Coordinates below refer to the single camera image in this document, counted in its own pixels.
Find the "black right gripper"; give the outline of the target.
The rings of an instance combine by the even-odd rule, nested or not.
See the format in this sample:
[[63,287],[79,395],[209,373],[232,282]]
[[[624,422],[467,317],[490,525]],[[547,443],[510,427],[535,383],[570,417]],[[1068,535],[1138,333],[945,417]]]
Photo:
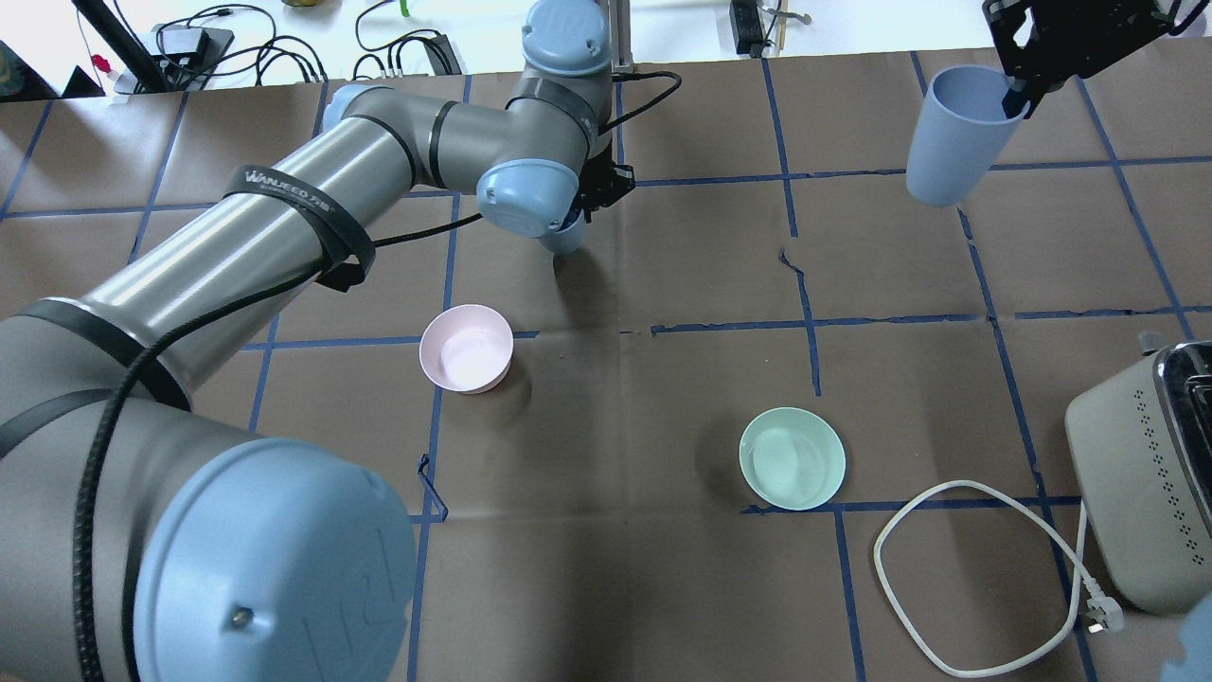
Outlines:
[[1071,78],[1094,78],[1117,61],[1185,31],[1183,1],[983,1],[1010,84],[1008,118],[1030,118]]

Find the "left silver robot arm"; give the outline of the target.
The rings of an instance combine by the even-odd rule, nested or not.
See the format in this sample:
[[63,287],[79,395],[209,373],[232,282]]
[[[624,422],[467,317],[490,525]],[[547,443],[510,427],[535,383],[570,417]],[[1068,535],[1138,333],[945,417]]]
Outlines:
[[498,107],[347,84],[319,134],[78,297],[2,320],[2,671],[22,681],[385,681],[417,541],[384,476],[195,409],[308,290],[367,283],[417,187],[545,250],[631,189],[606,160],[604,1],[537,1]]

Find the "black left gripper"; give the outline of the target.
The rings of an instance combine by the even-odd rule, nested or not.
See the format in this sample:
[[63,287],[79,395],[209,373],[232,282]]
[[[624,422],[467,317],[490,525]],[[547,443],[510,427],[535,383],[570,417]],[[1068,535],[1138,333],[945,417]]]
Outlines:
[[616,164],[612,159],[589,159],[579,174],[579,190],[573,199],[573,211],[591,220],[595,211],[614,206],[635,189],[631,165]]

